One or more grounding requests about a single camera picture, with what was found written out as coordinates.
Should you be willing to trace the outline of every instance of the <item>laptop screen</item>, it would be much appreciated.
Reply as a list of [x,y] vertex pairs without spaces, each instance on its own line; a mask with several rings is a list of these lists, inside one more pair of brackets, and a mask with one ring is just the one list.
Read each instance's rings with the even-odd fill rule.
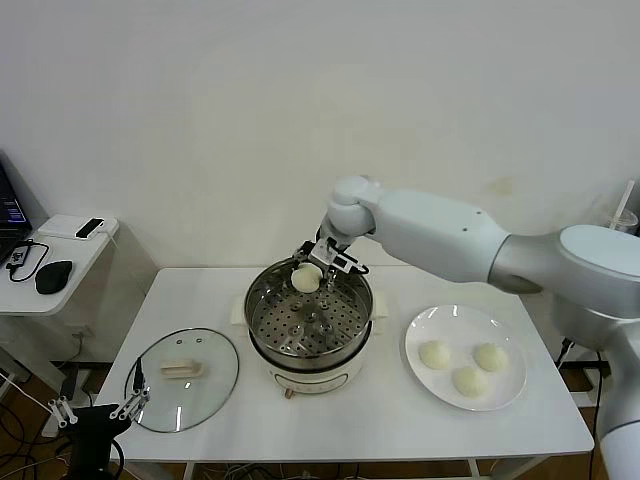
[[31,228],[29,220],[20,208],[9,178],[0,165],[0,227]]

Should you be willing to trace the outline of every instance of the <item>steamed bun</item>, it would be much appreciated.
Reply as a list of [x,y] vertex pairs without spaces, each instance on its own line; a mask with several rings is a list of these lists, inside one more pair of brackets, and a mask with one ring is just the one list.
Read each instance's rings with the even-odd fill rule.
[[447,344],[440,340],[422,344],[418,354],[422,363],[434,370],[443,370],[449,366],[451,351]]
[[495,343],[483,343],[473,349],[473,359],[488,372],[499,372],[509,366],[509,356]]
[[453,386],[465,397],[481,397],[489,389],[489,381],[482,370],[462,367],[453,372]]
[[313,293],[320,288],[322,271],[309,263],[300,264],[297,270],[291,273],[291,284],[301,293]]

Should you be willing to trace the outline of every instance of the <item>laptop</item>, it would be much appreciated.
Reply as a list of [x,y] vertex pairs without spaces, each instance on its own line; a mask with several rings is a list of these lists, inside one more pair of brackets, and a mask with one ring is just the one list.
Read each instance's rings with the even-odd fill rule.
[[31,223],[24,214],[9,177],[0,163],[0,264],[15,246],[31,233]]

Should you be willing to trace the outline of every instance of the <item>small white table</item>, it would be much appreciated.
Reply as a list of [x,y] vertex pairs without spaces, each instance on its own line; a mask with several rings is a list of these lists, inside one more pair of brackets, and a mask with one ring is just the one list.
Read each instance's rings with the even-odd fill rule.
[[[14,283],[9,280],[4,265],[0,271],[0,348],[56,392],[60,391],[64,375],[30,342],[29,331],[20,317],[54,315],[65,306],[109,243],[109,236],[118,230],[118,221],[107,219],[104,228],[104,232],[97,233],[90,240],[48,237],[37,233],[31,237],[36,242],[49,245],[49,253],[41,266],[60,260],[73,262],[67,285],[58,293],[41,295],[36,292],[35,275],[25,282]],[[43,250],[38,246],[32,248],[27,263],[16,273],[19,278],[33,270]]]
[[[368,280],[387,298],[389,318],[371,337],[365,365],[343,389],[283,396],[246,336],[230,323],[234,300],[260,269],[164,269],[144,302],[100,392],[119,403],[135,359],[161,337],[206,327],[227,335],[240,357],[230,399],[213,417],[180,433],[137,424],[118,437],[129,461],[381,462],[510,457],[495,478],[515,478],[550,455],[593,448],[591,435],[517,296],[482,284],[457,285],[412,267],[374,267]],[[401,354],[407,325],[426,307],[470,305],[517,334],[529,366],[522,395],[496,412],[450,406],[414,378]],[[533,460],[518,457],[537,457]],[[475,462],[470,462],[472,474]]]

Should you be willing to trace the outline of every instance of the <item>white plate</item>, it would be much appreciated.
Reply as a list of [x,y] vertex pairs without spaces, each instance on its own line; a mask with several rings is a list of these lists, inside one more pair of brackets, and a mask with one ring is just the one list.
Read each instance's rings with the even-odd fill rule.
[[[420,360],[418,350],[430,340],[442,340],[451,349],[448,369],[432,370]],[[480,368],[473,359],[473,349],[482,343],[504,348],[509,368],[495,373],[483,370],[489,391],[478,398],[465,397],[456,390],[451,376],[456,368]],[[407,329],[405,348],[409,365],[422,384],[445,402],[466,410],[503,408],[520,395],[527,380],[527,364],[511,331],[487,313],[464,305],[439,305],[419,314]]]

